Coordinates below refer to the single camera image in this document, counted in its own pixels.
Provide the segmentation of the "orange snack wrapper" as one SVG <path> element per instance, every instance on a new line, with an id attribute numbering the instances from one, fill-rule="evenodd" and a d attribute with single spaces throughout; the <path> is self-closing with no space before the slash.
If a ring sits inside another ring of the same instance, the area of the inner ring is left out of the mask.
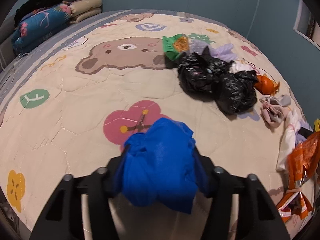
<path id="1" fill-rule="evenodd" d="M 313 177 L 318 163 L 319 132 L 315 132 L 306 141 L 299 143 L 287 158 L 289 186 L 276 205 L 284 223 L 292 215 L 298 215 L 303 220 L 313 210 L 310 201 L 302 192 L 302 186 Z"/>

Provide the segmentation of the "blue plastic bag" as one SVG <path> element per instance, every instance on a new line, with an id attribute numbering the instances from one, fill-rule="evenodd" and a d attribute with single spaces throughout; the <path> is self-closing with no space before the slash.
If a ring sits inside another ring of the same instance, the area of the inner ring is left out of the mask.
<path id="1" fill-rule="evenodd" d="M 158 119 L 125 142 L 127 151 L 113 184 L 134 206 L 155 202 L 190 214 L 197 192 L 208 192 L 208 176 L 196 152 L 193 131 L 183 122 Z"/>

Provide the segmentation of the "orange peel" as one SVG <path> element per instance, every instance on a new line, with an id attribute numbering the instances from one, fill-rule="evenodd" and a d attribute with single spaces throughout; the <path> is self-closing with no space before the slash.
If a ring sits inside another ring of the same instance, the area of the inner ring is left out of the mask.
<path id="1" fill-rule="evenodd" d="M 275 81 L 269 79 L 266 75 L 258 75 L 258 81 L 254 85 L 255 89 L 257 89 L 263 95 L 275 95 L 280 88 L 280 83 L 276 83 Z"/>

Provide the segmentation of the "lavender mesh net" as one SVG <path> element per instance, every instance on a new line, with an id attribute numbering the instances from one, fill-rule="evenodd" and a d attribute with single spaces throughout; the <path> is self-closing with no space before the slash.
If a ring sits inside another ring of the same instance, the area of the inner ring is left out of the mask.
<path id="1" fill-rule="evenodd" d="M 191 53 L 197 53 L 201 55 L 204 49 L 208 47 L 210 55 L 212 57 L 221 59 L 226 62 L 235 61 L 238 59 L 236 53 L 233 53 L 233 44 L 228 43 L 217 48 L 213 48 L 210 44 L 200 40 L 189 40 L 189 50 Z"/>

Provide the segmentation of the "green snack wrapper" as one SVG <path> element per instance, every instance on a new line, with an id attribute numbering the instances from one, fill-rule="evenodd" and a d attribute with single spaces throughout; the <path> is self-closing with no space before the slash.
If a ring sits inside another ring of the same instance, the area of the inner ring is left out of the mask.
<path id="1" fill-rule="evenodd" d="M 164 54 L 171 61 L 176 61 L 183 53 L 189 52 L 189 40 L 185 34 L 163 36 L 162 42 Z"/>

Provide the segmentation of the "black trash bag right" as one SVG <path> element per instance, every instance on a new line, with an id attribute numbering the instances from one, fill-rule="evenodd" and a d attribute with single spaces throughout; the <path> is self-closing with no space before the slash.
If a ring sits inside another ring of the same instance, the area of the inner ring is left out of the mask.
<path id="1" fill-rule="evenodd" d="M 254 70 L 226 73 L 220 77 L 220 95 L 216 100 L 225 115 L 235 115 L 251 109 L 257 103 L 254 85 L 258 82 Z"/>

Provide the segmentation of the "black trash bag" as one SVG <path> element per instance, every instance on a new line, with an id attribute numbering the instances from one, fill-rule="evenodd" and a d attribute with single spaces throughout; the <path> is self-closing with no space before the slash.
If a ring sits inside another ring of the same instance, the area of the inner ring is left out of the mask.
<path id="1" fill-rule="evenodd" d="M 225 115 L 235 115 L 251 109 L 257 103 L 254 85 L 258 82 L 254 70 L 226 73 L 220 77 L 220 95 L 216 100 Z"/>
<path id="2" fill-rule="evenodd" d="M 205 47 L 200 55 L 183 52 L 174 61 L 165 57 L 165 67 L 177 69 L 180 86 L 186 93 L 212 100 L 219 98 L 221 77 L 229 72 L 233 63 L 212 57 L 209 47 Z"/>

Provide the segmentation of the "black trash bag left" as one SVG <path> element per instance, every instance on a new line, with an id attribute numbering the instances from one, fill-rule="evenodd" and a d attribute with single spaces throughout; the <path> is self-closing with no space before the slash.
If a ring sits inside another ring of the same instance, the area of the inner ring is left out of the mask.
<path id="1" fill-rule="evenodd" d="M 186 93 L 212 100 L 219 98 L 221 77 L 229 72 L 233 63 L 212 57 L 209 47 L 205 47 L 200 55 L 183 52 L 174 61 L 165 57 L 165 67 L 177 69 L 180 86 Z"/>

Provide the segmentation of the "pink grey crumpled cloth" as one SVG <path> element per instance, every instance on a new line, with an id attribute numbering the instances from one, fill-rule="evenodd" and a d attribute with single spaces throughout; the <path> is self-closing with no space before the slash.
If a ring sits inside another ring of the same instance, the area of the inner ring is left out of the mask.
<path id="1" fill-rule="evenodd" d="M 291 97 L 265 95 L 259 99 L 261 103 L 261 116 L 269 128 L 276 129 L 286 119 L 291 109 Z"/>

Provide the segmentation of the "white tied plastic bag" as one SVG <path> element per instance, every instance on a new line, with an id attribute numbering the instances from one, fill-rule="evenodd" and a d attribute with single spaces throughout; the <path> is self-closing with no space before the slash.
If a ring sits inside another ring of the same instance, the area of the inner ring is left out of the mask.
<path id="1" fill-rule="evenodd" d="M 292 153 L 299 142 L 306 141 L 306 137 L 298 133 L 301 128 L 313 132 L 311 126 L 300 118 L 296 109 L 289 111 L 285 119 L 285 130 L 279 147 L 276 165 L 277 172 L 287 170 L 287 157 Z"/>

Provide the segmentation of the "cartoon bear quilt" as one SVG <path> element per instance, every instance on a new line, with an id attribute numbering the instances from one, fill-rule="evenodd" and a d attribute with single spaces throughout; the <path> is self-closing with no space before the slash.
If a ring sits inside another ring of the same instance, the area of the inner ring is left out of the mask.
<path id="1" fill-rule="evenodd" d="M 256 174 L 274 202 L 284 126 L 271 130 L 260 105 L 227 117 L 213 101 L 186 94 L 164 65 L 162 37 L 185 34 L 217 48 L 233 44 L 238 62 L 289 84 L 257 48 L 217 24 L 165 14 L 128 14 L 95 28 L 51 56 L 1 109 L 1 207 L 31 230 L 63 175 L 92 173 L 126 139 L 161 117 L 185 123 L 201 154 L 237 176 Z"/>

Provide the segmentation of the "white crumpled tissue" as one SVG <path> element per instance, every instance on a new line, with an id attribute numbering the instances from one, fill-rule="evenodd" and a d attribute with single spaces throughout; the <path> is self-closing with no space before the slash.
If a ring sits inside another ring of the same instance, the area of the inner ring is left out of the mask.
<path id="1" fill-rule="evenodd" d="M 235 74 L 241 71 L 252 71 L 252 70 L 254 70 L 254 68 L 249 64 L 233 61 L 229 69 L 229 72 Z"/>

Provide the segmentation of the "grey striped bed mattress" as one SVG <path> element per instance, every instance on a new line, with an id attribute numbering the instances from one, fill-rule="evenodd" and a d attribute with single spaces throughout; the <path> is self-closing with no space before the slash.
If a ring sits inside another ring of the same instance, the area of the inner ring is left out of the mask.
<path id="1" fill-rule="evenodd" d="M 21 88 L 21 86 L 31 77 L 31 75 L 38 70 L 46 60 L 59 52 L 62 48 L 71 44 L 78 38 L 85 36 L 95 28 L 114 21 L 116 18 L 126 16 L 128 14 L 142 14 L 145 12 L 193 18 L 228 28 L 227 25 L 219 21 L 180 11 L 131 9 L 102 12 L 80 23 L 68 26 L 66 29 L 63 29 L 47 41 L 40 44 L 27 55 L 15 58 L 14 61 L 12 61 L 1 73 L 1 109 L 7 106 L 8 102 Z"/>

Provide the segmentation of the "blue floral folded blanket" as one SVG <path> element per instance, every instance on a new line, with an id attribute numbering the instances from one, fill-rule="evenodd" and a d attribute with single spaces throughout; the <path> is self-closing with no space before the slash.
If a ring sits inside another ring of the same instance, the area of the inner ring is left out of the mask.
<path id="1" fill-rule="evenodd" d="M 15 54 L 28 53 L 67 27 L 72 11 L 66 3 L 30 13 L 18 24 L 11 44 Z"/>

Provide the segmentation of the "window with dark frame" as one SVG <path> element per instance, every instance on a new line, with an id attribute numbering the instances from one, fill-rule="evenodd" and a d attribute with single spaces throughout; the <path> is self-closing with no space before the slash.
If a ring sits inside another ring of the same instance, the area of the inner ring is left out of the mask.
<path id="1" fill-rule="evenodd" d="M 319 24 L 302 0 L 299 0 L 293 30 L 319 49 Z"/>

